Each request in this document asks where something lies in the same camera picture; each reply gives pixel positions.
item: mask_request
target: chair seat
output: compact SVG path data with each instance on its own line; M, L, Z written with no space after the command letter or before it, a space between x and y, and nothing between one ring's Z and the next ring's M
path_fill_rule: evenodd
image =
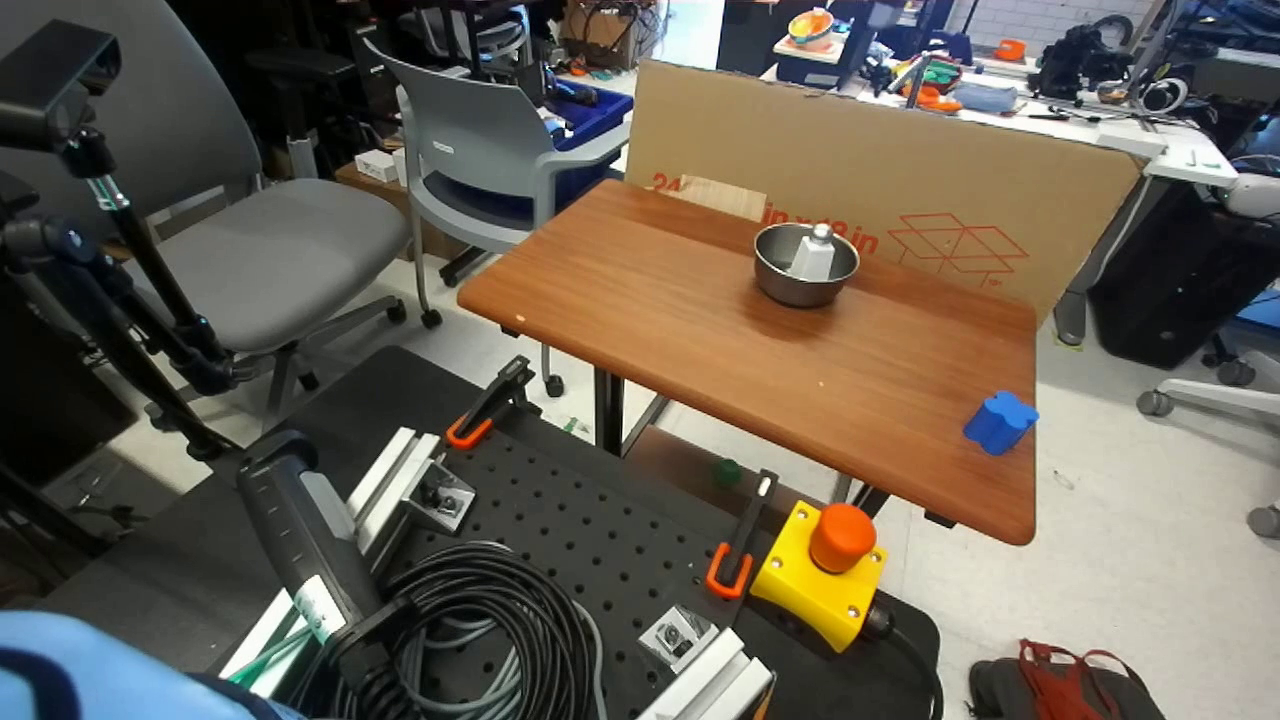
M221 344L260 355L338 314L397 259L403 238L403 216L378 196L287 180L175 232L158 258ZM127 273L162 314L145 273Z

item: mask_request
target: gray chair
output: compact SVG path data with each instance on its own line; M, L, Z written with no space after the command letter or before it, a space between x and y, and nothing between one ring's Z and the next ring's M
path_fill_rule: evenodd
M260 154L235 102L162 0L2 0L0 54L48 19L118 39L122 71L91 108L130 209L154 216L214 196L214 213L168 238L158 258L235 368L274 365L273 407L309 339L371 315L403 322L391 297L344 314L403 253L403 216L322 180L260 189ZM115 238L54 157L0 149L0 169L40 193L40 213ZM127 273L162 315L145 273Z
M599 180L628 144L628 126L617 126L558 154L523 89L430 71L375 44L369 54L387 64L409 96L410 232L430 224L480 253L507 253ZM547 398L558 398L562 382L551 373L547 348L540 348L540 373Z

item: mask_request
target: blue block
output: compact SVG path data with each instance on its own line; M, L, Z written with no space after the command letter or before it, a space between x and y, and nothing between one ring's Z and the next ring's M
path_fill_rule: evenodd
M986 455L1012 454L1034 428L1040 414L1012 394L986 398L974 417L964 423L964 436Z

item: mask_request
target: cardboard sheet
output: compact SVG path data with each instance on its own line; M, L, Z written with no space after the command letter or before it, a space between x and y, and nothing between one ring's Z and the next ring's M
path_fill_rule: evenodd
M635 86L628 184L765 193L765 224L822 219L866 259L1022 302L1045 322L1139 180L1139 162L677 64Z

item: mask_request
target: bag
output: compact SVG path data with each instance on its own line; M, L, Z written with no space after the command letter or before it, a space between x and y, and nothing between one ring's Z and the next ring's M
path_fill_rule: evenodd
M974 720L1163 720L1146 685L1113 654L1020 641L1012 662L968 670Z

